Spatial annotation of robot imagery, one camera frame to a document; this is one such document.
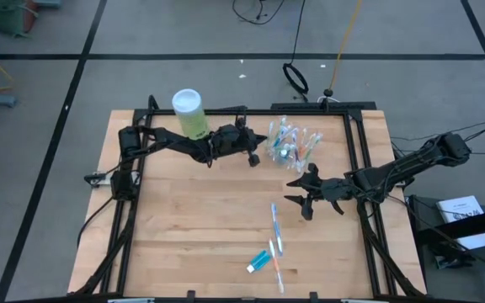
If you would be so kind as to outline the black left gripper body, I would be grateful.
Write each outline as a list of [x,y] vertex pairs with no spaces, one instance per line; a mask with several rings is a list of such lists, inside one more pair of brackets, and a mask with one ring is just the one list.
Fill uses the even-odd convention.
[[246,117],[236,117],[235,124],[223,125],[210,137],[211,157],[216,160],[218,157],[226,157],[239,152],[248,154],[250,167],[260,164],[260,159],[255,150],[258,145],[253,144],[248,135],[252,130],[246,126]]

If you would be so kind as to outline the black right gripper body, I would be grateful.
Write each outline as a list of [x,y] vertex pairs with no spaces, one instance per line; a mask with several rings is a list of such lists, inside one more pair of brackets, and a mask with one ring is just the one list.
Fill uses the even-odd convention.
[[352,193],[350,183],[344,178],[329,178],[321,179],[318,176],[318,167],[315,163],[310,163],[307,167],[308,171],[303,173],[302,176],[312,176],[312,186],[309,188],[303,188],[306,190],[307,205],[301,207],[302,217],[311,221],[313,217],[312,203],[314,200],[326,200],[333,209],[340,215],[344,214],[344,211],[338,204],[339,199],[351,199]]

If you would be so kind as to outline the blue toothbrush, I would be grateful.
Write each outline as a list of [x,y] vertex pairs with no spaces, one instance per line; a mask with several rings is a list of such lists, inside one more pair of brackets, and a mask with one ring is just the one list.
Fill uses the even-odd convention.
[[271,214],[272,214],[272,221],[274,226],[275,238],[278,246],[279,255],[283,256],[284,249],[283,249],[283,242],[280,230],[280,223],[278,222],[278,213],[277,213],[277,206],[275,203],[271,203]]
[[285,126],[286,120],[287,120],[286,116],[283,116],[280,119],[280,126],[279,126],[279,130],[278,130],[278,134],[277,134],[275,142],[274,142],[275,146],[278,146],[280,144],[281,140],[284,138],[284,134],[287,130],[287,127]]

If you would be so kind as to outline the clear plastic cup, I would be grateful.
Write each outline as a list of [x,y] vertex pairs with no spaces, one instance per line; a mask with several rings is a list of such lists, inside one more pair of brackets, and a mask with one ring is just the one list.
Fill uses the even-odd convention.
[[303,171],[307,168],[307,160],[304,157],[302,159],[299,158],[299,150],[292,151],[290,149],[290,159],[288,162],[280,163],[278,161],[279,152],[286,145],[290,145],[290,143],[285,143],[283,145],[278,145],[278,146],[272,146],[271,148],[269,148],[268,154],[271,156],[272,161],[276,165],[280,167],[284,167],[287,170],[294,170],[299,175],[303,174]]

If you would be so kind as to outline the green canister with white lid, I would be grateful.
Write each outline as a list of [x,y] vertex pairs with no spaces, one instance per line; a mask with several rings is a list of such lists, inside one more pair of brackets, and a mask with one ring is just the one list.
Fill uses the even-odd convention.
[[198,140],[209,134],[210,128],[202,108],[202,98],[196,90],[179,90],[172,97],[172,106],[185,136]]

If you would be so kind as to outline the white printed booklet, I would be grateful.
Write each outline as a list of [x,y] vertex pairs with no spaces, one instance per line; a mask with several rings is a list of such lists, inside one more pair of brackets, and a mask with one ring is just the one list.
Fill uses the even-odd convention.
[[[435,204],[446,224],[466,219],[475,215],[483,215],[481,205],[475,196],[441,200]],[[466,249],[485,247],[485,233],[456,239]]]

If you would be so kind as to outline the black side shelf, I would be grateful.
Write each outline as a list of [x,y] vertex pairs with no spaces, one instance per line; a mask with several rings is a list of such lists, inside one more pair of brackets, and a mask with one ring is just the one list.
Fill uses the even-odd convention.
[[483,215],[446,224],[435,204],[438,199],[408,197],[415,243],[420,258],[437,269],[475,268],[485,270],[485,247],[466,249],[456,239],[485,233]]

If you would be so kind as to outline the green bag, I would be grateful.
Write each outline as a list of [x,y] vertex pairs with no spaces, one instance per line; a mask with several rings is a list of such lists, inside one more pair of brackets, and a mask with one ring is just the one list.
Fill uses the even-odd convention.
[[29,37],[38,6],[33,0],[0,0],[0,32],[12,37]]

